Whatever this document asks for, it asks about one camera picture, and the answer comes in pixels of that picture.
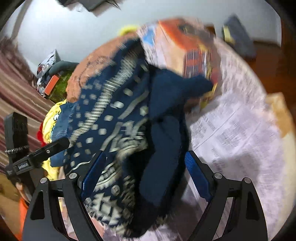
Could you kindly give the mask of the left hand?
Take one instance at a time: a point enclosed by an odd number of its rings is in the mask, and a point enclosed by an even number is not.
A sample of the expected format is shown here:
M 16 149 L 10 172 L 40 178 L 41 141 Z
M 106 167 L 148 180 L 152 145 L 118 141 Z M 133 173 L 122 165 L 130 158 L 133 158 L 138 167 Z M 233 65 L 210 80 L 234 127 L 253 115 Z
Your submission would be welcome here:
M 30 203 L 32 200 L 32 195 L 29 192 L 29 189 L 26 187 L 25 184 L 22 184 L 20 182 L 16 182 L 15 183 L 15 187 L 18 190 L 18 192 L 20 193 L 20 196 L 22 197 L 22 199 L 26 202 L 26 203 Z

